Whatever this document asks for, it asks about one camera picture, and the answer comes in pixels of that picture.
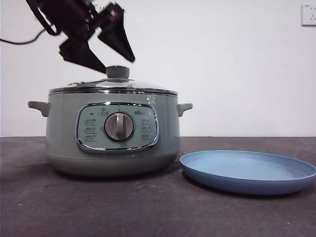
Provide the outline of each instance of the plate rim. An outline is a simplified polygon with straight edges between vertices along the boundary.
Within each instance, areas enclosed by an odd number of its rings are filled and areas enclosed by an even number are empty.
[[[309,166],[311,166],[314,169],[314,173],[309,175],[309,176],[305,176],[302,178],[296,178],[296,179],[283,179],[283,180],[263,180],[263,179],[245,179],[245,178],[236,178],[236,177],[230,177],[230,176],[223,176],[223,175],[217,175],[217,174],[211,174],[211,173],[206,173],[200,170],[196,170],[193,168],[188,167],[187,165],[185,165],[181,159],[185,156],[191,155],[191,154],[195,154],[195,153],[204,153],[204,152],[242,152],[242,153],[259,153],[259,154],[265,154],[265,155],[271,155],[271,156],[277,156],[277,157],[282,157],[282,158],[287,158],[287,159],[293,159],[299,162],[303,162]],[[247,181],[260,181],[260,182],[288,182],[288,181],[299,181],[299,180],[304,180],[304,179],[309,179],[312,178],[314,176],[316,176],[316,167],[313,166],[312,164],[309,164],[306,161],[302,161],[300,159],[296,159],[296,158],[291,158],[291,157],[286,157],[286,156],[282,156],[282,155],[276,155],[276,154],[271,154],[271,153],[265,153],[265,152],[253,152],[253,151],[243,151],[243,150],[205,150],[205,151],[198,151],[198,152],[191,152],[191,153],[187,153],[184,154],[183,156],[180,157],[179,162],[182,166],[184,166],[185,168],[191,169],[193,171],[199,172],[199,173],[203,173],[203,174],[207,174],[207,175],[213,175],[213,176],[217,176],[217,177],[221,177],[221,178],[230,178],[230,179],[239,179],[239,180],[247,180]]]

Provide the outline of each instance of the table surface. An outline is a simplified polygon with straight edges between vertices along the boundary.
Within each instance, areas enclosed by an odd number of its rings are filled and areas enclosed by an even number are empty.
[[[202,150],[266,152],[316,165],[316,137],[181,138],[181,155]],[[316,236],[316,182],[289,195],[238,195],[191,180],[178,160],[149,174],[87,178],[54,170],[44,137],[1,138],[1,236]]]

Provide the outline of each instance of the control panel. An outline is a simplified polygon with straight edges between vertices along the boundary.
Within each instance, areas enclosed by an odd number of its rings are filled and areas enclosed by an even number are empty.
[[[141,149],[157,142],[157,115],[146,104],[88,104],[79,111],[75,137],[87,152]]]

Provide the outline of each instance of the lid knob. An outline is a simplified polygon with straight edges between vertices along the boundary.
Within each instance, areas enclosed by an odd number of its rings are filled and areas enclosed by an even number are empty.
[[[124,66],[109,66],[107,67],[108,78],[128,79],[129,68]]]

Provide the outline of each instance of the electrical socket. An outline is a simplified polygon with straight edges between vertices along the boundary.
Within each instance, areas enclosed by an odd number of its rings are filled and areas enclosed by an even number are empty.
[[[316,26],[316,4],[302,5],[302,26]]]

